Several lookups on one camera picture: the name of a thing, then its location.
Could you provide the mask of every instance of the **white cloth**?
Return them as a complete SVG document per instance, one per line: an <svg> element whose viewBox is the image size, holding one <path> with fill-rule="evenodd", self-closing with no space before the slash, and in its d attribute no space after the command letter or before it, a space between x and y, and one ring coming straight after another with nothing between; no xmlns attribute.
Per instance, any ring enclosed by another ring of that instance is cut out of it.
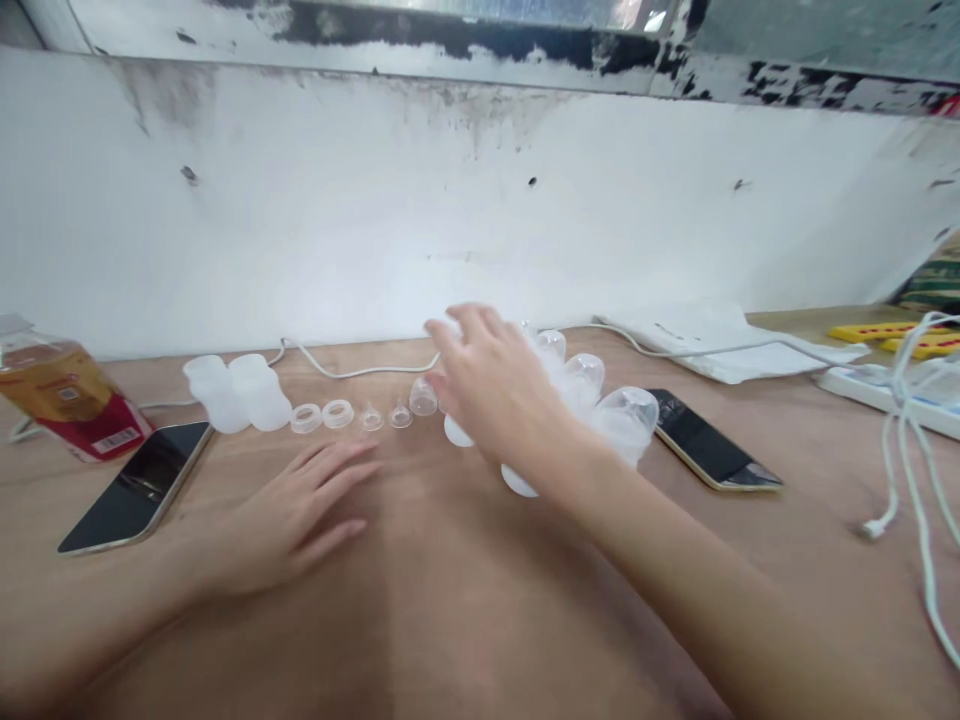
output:
<svg viewBox="0 0 960 720"><path fill-rule="evenodd" d="M737 304L723 300L648 307L634 312L601 315L600 319L625 330L641 345L658 352L697 352L781 338L789 339L794 345L837 363L850 362L870 352L862 343L835 348L801 340L788 333L754 327L747 322ZM751 350L672 359L694 372L728 385L754 378L796 375L826 367L780 343Z"/></svg>

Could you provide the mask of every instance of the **power strip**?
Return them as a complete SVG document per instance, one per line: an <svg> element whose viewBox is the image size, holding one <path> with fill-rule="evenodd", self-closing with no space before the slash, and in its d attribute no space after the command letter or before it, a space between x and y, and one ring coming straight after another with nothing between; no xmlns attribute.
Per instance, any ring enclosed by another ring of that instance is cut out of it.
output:
<svg viewBox="0 0 960 720"><path fill-rule="evenodd" d="M817 385L834 395L848 397L877 410L890 412L894 409L890 386L880 384L878 381L882 373L871 373L871 367L877 366L864 365L857 370L832 368L817 378ZM911 405L910 414L923 427L960 440L960 407L945 408L917 398L917 402Z"/></svg>

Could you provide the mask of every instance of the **left hand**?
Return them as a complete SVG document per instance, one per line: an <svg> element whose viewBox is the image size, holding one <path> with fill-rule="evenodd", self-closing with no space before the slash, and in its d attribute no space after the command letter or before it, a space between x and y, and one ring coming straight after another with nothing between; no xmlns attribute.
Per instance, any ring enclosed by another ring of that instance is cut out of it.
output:
<svg viewBox="0 0 960 720"><path fill-rule="evenodd" d="M303 574L366 527L347 520L322 535L314 530L327 511L383 463L345 467L376 442L326 441L307 448L277 477L214 526L206 558L213 590L266 590Z"/></svg>

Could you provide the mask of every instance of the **yellow object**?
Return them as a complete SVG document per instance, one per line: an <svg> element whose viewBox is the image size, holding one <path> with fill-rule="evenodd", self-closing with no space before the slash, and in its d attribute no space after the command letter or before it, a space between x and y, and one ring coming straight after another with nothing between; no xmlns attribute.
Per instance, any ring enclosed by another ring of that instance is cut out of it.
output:
<svg viewBox="0 0 960 720"><path fill-rule="evenodd" d="M844 342L866 342L867 340L887 340L902 338L913 330L919 323L875 323L873 325L840 325L827 333ZM946 328L930 328L928 333L949 332Z"/></svg>
<svg viewBox="0 0 960 720"><path fill-rule="evenodd" d="M894 338L881 344L880 349L896 352L902 343L903 338ZM924 335L913 349L913 357L926 360L934 355L949 355L957 350L960 350L960 333Z"/></svg>

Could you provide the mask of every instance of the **smartphone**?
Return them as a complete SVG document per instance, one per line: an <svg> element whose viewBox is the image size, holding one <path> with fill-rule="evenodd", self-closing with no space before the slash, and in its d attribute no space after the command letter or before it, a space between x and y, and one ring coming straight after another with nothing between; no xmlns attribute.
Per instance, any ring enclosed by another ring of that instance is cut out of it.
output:
<svg viewBox="0 0 960 720"><path fill-rule="evenodd" d="M656 433L714 490L778 491L783 482L667 390L650 390L660 405Z"/></svg>
<svg viewBox="0 0 960 720"><path fill-rule="evenodd" d="M60 543L61 555L82 555L147 537L160 523L207 444L208 422L160 428Z"/></svg>

